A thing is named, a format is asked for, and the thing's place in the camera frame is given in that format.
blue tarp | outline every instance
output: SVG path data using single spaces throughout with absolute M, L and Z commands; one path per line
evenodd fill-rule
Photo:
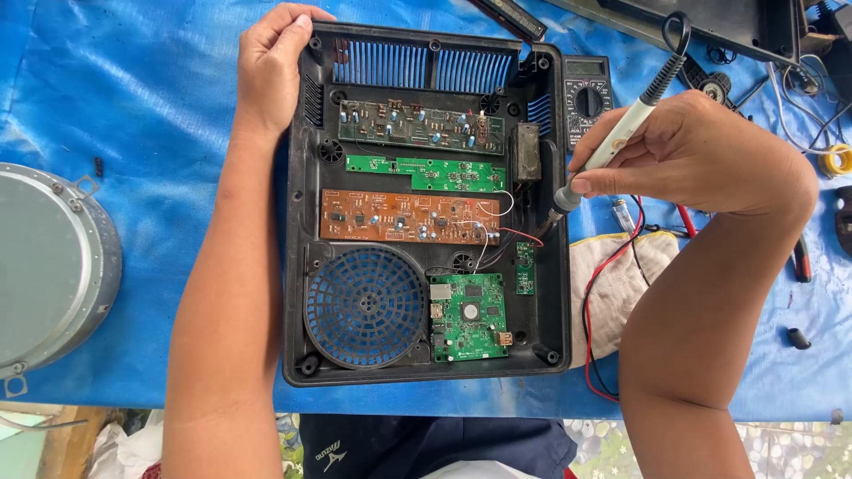
M 345 21 L 511 38 L 464 0 L 307 3 Z M 632 103 L 668 56 L 548 3 L 521 3 L 547 24 L 546 41 L 564 53 L 609 56 L 616 106 Z M 225 156 L 237 36 L 273 6 L 257 0 L 0 5 L 0 161 L 74 180 L 94 176 L 92 158 L 103 158 L 96 198 L 124 247 L 124 276 L 112 312 L 78 349 L 27 373 L 30 391 L 22 400 L 163 406 L 172 321 L 210 220 Z M 763 64 L 744 57 L 714 66 L 704 47 L 695 42 L 690 51 L 707 71 L 730 75 L 735 101 L 765 77 Z M 681 90 L 674 84 L 669 93 Z M 834 113 L 824 97 L 801 101 L 824 118 Z M 785 112 L 791 133 L 809 141 L 817 130 L 813 122 L 789 106 Z M 743 113 L 782 135 L 770 87 Z M 278 184 L 285 186 L 283 178 Z M 852 408 L 852 263 L 834 233 L 832 193 L 846 184 L 850 180 L 843 178 L 821 183 L 820 203 L 805 232 L 814 281 L 796 283 L 790 266 L 775 281 L 731 405 L 737 419 L 827 420 L 833 408 Z M 619 231 L 611 201 L 593 199 L 572 213 L 571 241 Z M 648 201 L 647 211 L 652 222 L 682 226 L 673 205 Z M 699 227 L 706 222 L 700 214 L 695 220 Z M 688 311 L 683 320 L 689 320 Z M 803 329 L 814 347 L 787 347 L 781 334 L 787 326 Z M 616 355 L 602 360 L 610 384 L 616 365 Z M 695 375 L 700 379 L 701 371 Z M 279 411 L 303 413 L 620 415 L 617 405 L 589 392 L 579 369 L 530 378 L 311 389 L 294 389 L 279 377 L 274 402 Z

soldering iron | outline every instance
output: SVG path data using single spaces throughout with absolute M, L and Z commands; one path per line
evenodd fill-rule
M 681 38 L 677 46 L 671 41 L 669 33 L 669 26 L 675 20 L 681 26 Z M 683 62 L 686 61 L 690 32 L 689 18 L 683 12 L 674 12 L 665 18 L 663 22 L 663 39 L 671 50 L 671 57 L 669 57 L 669 60 L 659 70 L 659 73 L 654 77 L 645 92 L 627 109 L 625 115 L 616 123 L 601 145 L 592 153 L 589 161 L 577 173 L 605 167 L 613 159 L 615 154 L 627 145 L 627 141 L 642 126 L 642 123 L 657 106 L 657 102 L 669 87 L 671 80 L 674 79 L 680 71 L 681 66 L 683 66 Z M 572 176 L 572 179 L 568 181 L 567 185 L 556 190 L 553 198 L 553 207 L 548 212 L 547 220 L 538 229 L 536 233 L 537 237 L 542 237 L 556 222 L 580 204 L 583 194 L 575 193 L 571 189 L 571 181 L 574 177 L 576 175 Z

hand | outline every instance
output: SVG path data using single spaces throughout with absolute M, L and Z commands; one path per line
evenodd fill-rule
M 624 116 L 604 113 L 577 143 L 577 171 Z M 816 175 L 794 147 L 698 90 L 659 102 L 607 168 L 572 181 L 575 193 L 640 194 L 698 210 L 760 214 L 813 212 Z
M 235 128 L 278 136 L 290 126 L 299 94 L 298 60 L 311 19 L 336 20 L 316 7 L 280 3 L 239 36 Z

person's left hand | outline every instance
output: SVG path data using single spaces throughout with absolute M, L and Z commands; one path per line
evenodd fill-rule
M 239 36 L 234 126 L 277 138 L 290 126 L 299 94 L 299 54 L 314 24 L 336 20 L 317 7 L 281 3 Z

small green circuit board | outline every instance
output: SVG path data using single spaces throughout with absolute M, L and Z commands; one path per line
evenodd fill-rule
M 535 294 L 535 256 L 533 243 L 515 243 L 515 292 Z
M 433 359 L 437 362 L 509 355 L 501 274 L 429 278 Z
M 490 163 L 445 159 L 346 155 L 346 171 L 409 175 L 412 189 L 494 193 L 505 190 L 506 169 Z
M 340 102 L 337 137 L 359 143 L 505 154 L 505 119 L 451 112 L 402 100 Z

